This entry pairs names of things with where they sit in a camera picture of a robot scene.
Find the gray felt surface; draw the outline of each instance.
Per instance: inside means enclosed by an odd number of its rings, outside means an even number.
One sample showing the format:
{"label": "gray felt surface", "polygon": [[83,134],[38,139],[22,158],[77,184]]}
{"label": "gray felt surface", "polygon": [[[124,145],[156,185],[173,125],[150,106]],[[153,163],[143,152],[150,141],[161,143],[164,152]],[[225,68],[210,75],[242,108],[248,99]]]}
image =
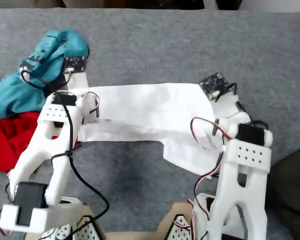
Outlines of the gray felt surface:
{"label": "gray felt surface", "polygon": [[[68,27],[89,44],[91,86],[197,83],[220,71],[238,83],[251,116],[269,123],[272,163],[300,148],[300,13],[0,9],[0,78],[48,30]],[[100,219],[106,231],[155,230],[173,201],[193,197],[197,176],[163,160],[162,151],[158,142],[92,142],[75,153],[79,172],[110,201]],[[46,163],[36,178],[48,182],[51,173]],[[7,181],[0,173],[0,208]],[[73,174],[65,195],[95,213],[104,207]],[[267,240],[292,239],[272,211],[268,217]]]}

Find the red fabric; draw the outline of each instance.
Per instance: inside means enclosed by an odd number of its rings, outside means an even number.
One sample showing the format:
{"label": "red fabric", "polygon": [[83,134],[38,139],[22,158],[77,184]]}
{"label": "red fabric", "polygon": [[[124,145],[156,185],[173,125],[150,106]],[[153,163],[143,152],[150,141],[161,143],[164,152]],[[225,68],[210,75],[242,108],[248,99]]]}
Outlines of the red fabric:
{"label": "red fabric", "polygon": [[39,112],[24,112],[0,119],[0,171],[13,169],[37,127]]}

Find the white fabric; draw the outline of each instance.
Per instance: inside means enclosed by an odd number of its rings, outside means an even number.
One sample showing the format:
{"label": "white fabric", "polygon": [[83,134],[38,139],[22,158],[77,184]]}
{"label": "white fabric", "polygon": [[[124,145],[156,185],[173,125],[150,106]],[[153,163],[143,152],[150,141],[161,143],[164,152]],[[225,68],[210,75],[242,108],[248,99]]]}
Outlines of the white fabric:
{"label": "white fabric", "polygon": [[[190,130],[193,117],[215,120],[210,101],[198,84],[99,86],[88,90],[100,97],[100,119],[81,127],[79,141],[159,141],[164,146],[163,158],[181,168],[202,175],[215,166],[219,151],[203,150]],[[194,126],[203,140],[205,130],[213,127],[204,121]]]}

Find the wire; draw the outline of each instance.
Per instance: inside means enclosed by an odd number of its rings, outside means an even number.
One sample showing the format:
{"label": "wire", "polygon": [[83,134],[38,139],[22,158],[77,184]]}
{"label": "wire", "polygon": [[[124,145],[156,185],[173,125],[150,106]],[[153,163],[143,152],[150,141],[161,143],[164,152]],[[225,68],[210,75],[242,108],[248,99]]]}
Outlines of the wire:
{"label": "wire", "polygon": [[51,237],[52,234],[54,234],[55,231],[56,231],[56,229],[54,229],[54,230],[52,231],[52,233],[50,233],[48,236],[40,237],[40,238],[38,238],[37,240],[47,239],[47,238]]}
{"label": "wire", "polygon": [[[33,87],[33,88],[35,88],[35,89],[39,89],[39,90],[44,90],[44,89],[45,89],[44,87],[38,86],[38,85],[36,85],[36,84],[30,82],[30,79],[29,79],[29,81],[27,81],[27,80],[25,79],[25,76],[24,76],[25,73],[27,73],[27,74],[29,74],[29,75],[32,75],[33,77],[35,77],[35,78],[38,79],[39,81],[41,81],[41,82],[45,83],[46,85],[48,85],[48,84],[47,84],[47,83],[48,83],[47,81],[42,81],[42,79],[40,79],[40,77],[38,77],[37,75],[35,75],[33,72],[28,71],[28,70],[22,70],[22,71],[20,72],[20,75],[21,75],[22,80],[23,80],[25,83],[29,84],[31,87]],[[62,83],[62,84],[60,84],[59,86],[52,87],[52,88],[53,88],[53,89],[60,89],[60,88],[62,88],[62,87],[64,87],[64,86],[66,86],[66,85],[70,82],[71,78],[72,78],[72,71],[70,72],[69,77],[68,77],[68,79],[67,79],[67,81],[66,81],[65,83]]]}
{"label": "wire", "polygon": [[177,221],[173,221],[173,224],[176,225],[178,228],[181,228],[181,229],[185,229],[187,231],[190,231],[189,228],[190,228],[190,225],[188,226],[185,226],[185,225],[181,225],[179,222]]}
{"label": "wire", "polygon": [[215,122],[210,121],[210,120],[205,119],[205,118],[202,118],[202,117],[196,116],[196,117],[192,118],[191,121],[190,121],[190,130],[191,130],[192,136],[194,137],[195,141],[196,141],[196,142],[197,142],[204,150],[211,151],[211,150],[209,150],[209,149],[203,147],[203,146],[200,144],[200,142],[199,142],[199,140],[198,140],[198,138],[197,138],[197,136],[196,136],[196,133],[195,133],[194,127],[193,127],[194,121],[195,121],[196,119],[197,119],[197,120],[199,119],[199,120],[202,120],[202,121],[205,121],[205,122],[208,122],[208,123],[214,125],[217,129],[219,129],[219,130],[221,131],[222,135],[224,135],[227,139],[231,139],[231,137],[226,133],[226,131],[224,131],[224,130],[223,130],[218,124],[216,124]]}
{"label": "wire", "polygon": [[[28,73],[29,75],[35,76],[32,72],[27,71],[27,70],[23,70],[21,71],[21,76],[24,79],[23,74],[24,73]],[[69,135],[69,150],[65,151],[64,153],[60,153],[60,154],[56,154],[55,156],[53,156],[51,159],[53,160],[56,157],[60,157],[60,156],[68,156],[69,157],[69,162],[70,162],[70,166],[74,172],[74,174],[76,175],[76,177],[86,186],[88,187],[90,190],[92,190],[94,193],[96,193],[105,203],[106,207],[105,209],[99,213],[98,215],[96,215],[95,217],[93,217],[92,219],[90,219],[89,221],[87,221],[85,224],[83,224],[81,227],[77,228],[76,230],[74,230],[73,232],[71,232],[70,236],[73,236],[75,233],[79,232],[81,229],[85,228],[87,225],[89,225],[90,223],[93,223],[95,220],[101,218],[104,214],[107,213],[107,211],[110,209],[110,204],[108,202],[108,200],[101,194],[101,192],[99,192],[97,189],[95,189],[93,186],[91,186],[88,182],[86,182],[84,180],[84,178],[80,175],[80,173],[78,172],[78,170],[76,169],[76,166],[74,165],[74,159],[73,159],[73,151],[78,149],[80,146],[73,148],[73,144],[74,144],[74,134],[73,134],[73,122],[69,113],[69,110],[67,108],[67,106],[63,103],[63,101],[61,100],[58,91],[56,91],[53,86],[47,82],[42,80],[41,78],[37,77],[37,79],[41,82],[43,82],[44,84],[46,84],[50,90],[54,93],[54,95],[58,98],[58,100],[60,101],[61,105],[64,108],[64,111],[66,113],[66,116],[68,118],[69,121],[69,126],[70,126],[70,135]]]}
{"label": "wire", "polygon": [[262,120],[251,120],[251,122],[248,122],[246,123],[247,125],[261,125],[261,126],[264,126],[265,129],[269,130],[269,125],[268,123],[266,123],[265,121],[262,121]]}
{"label": "wire", "polygon": [[0,232],[1,232],[1,234],[2,234],[3,236],[5,236],[5,237],[9,236],[10,233],[11,233],[11,231],[5,232],[3,229],[1,229],[1,227],[0,227]]}
{"label": "wire", "polygon": [[93,92],[93,91],[87,91],[84,95],[86,95],[86,94],[93,94],[93,95],[95,95],[95,97],[96,97],[96,106],[95,106],[94,109],[90,110],[90,112],[89,112],[89,114],[92,114],[92,113],[95,112],[95,111],[99,108],[99,106],[100,106],[100,97],[98,96],[98,94],[96,94],[96,93]]}
{"label": "wire", "polygon": [[63,83],[63,84],[55,87],[55,89],[60,89],[60,88],[62,88],[64,86],[66,86],[70,82],[71,78],[72,78],[72,71],[69,73],[68,80],[65,83]]}
{"label": "wire", "polygon": [[7,197],[8,201],[9,201],[9,203],[12,203],[13,200],[11,199],[10,194],[8,192],[8,187],[9,186],[10,186],[10,183],[8,183],[7,185],[5,185],[4,191],[5,191],[5,194],[6,194],[6,197]]}
{"label": "wire", "polygon": [[208,231],[205,231],[205,234],[200,238],[200,240],[203,240],[208,234]]}
{"label": "wire", "polygon": [[233,88],[233,93],[234,93],[234,95],[236,95],[236,94],[237,94],[238,84],[237,84],[236,82],[233,82],[233,83],[229,84],[225,89],[223,89],[223,90],[218,94],[218,96],[216,96],[215,102],[217,102],[217,101],[221,98],[222,95],[224,95],[226,92],[228,92],[228,91],[229,91],[230,89],[232,89],[232,88]]}
{"label": "wire", "polygon": [[223,153],[220,154],[219,159],[217,160],[217,162],[216,162],[214,168],[213,168],[211,171],[209,171],[209,172],[207,172],[206,174],[204,174],[204,175],[202,175],[201,177],[199,177],[198,180],[195,182],[194,187],[193,187],[194,198],[195,198],[196,202],[198,203],[199,208],[205,213],[205,215],[206,215],[206,217],[207,217],[208,220],[209,220],[209,214],[208,214],[208,212],[201,206],[200,202],[198,201],[196,190],[197,190],[198,185],[201,183],[201,181],[202,181],[203,179],[205,179],[205,178],[208,177],[208,176],[213,175],[213,174],[218,170],[218,168],[219,168],[220,165],[221,165],[221,159],[222,159],[222,156],[223,156]]}
{"label": "wire", "polygon": [[253,120],[252,117],[251,117],[250,114],[247,112],[247,110],[245,109],[245,107],[242,105],[241,102],[237,101],[237,102],[236,102],[236,105],[237,105],[242,111],[244,111],[245,113],[247,113],[248,116],[249,116],[249,118],[251,119],[250,122],[246,123],[247,125],[252,125],[252,126],[261,125],[261,126],[264,126],[265,129],[269,130],[269,125],[268,125],[268,123],[266,123],[265,121],[262,121],[262,120]]}

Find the teal fabric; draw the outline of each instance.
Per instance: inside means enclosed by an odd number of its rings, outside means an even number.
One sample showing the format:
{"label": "teal fabric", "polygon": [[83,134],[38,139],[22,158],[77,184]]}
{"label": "teal fabric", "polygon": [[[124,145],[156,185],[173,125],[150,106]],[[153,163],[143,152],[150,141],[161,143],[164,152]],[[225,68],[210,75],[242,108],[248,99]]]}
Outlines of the teal fabric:
{"label": "teal fabric", "polygon": [[[88,53],[86,41],[72,29],[51,30],[33,54],[20,63],[20,67],[26,66],[34,76],[51,82],[60,75],[66,57],[88,57]],[[40,111],[46,102],[43,91],[23,82],[19,74],[18,68],[0,82],[0,119],[16,113]],[[30,77],[30,81],[40,87],[45,86],[34,77]]]}

